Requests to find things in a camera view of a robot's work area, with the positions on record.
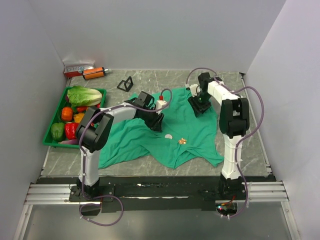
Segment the gold brooch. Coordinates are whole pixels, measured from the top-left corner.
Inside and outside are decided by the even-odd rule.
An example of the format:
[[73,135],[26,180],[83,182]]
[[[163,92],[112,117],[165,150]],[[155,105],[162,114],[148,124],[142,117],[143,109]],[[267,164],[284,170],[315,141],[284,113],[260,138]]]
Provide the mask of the gold brooch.
[[184,138],[181,138],[181,139],[178,141],[178,143],[179,143],[180,145],[184,145],[184,144],[187,143],[187,140],[184,139]]

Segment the green garment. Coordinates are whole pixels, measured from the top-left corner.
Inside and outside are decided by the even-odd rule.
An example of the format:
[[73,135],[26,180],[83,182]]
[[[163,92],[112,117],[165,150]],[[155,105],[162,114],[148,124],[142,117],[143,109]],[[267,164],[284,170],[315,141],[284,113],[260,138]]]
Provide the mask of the green garment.
[[[223,162],[215,146],[217,114],[213,108],[199,117],[188,103],[191,93],[185,88],[172,90],[169,108],[164,109],[162,132],[150,130],[142,119],[135,118],[112,126],[106,145],[100,151],[100,169],[153,156],[162,165],[176,169],[193,158],[204,158],[213,166]],[[173,139],[165,138],[166,134]],[[186,144],[178,141],[184,138]]]

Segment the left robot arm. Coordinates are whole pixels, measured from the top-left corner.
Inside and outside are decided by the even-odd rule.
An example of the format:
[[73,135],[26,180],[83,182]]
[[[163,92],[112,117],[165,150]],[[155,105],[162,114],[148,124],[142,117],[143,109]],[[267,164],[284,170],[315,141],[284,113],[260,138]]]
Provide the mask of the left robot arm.
[[141,119],[154,132],[162,131],[164,114],[170,101],[165,101],[161,93],[158,100],[142,91],[119,105],[109,108],[91,106],[76,129],[81,153],[81,172],[77,180],[77,187],[87,201],[95,200],[99,194],[99,159],[100,151],[106,145],[114,124]]

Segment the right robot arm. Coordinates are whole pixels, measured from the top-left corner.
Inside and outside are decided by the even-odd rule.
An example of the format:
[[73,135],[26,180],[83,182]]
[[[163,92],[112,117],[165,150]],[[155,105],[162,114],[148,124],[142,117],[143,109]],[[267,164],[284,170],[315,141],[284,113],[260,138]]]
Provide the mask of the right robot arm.
[[198,117],[211,107],[213,98],[220,106],[219,129],[224,137],[224,161],[220,174],[218,193],[223,199],[245,192],[241,174],[241,139],[250,128],[249,101],[234,93],[219,77],[211,77],[208,72],[198,76],[198,84],[185,87],[191,96],[188,102]]

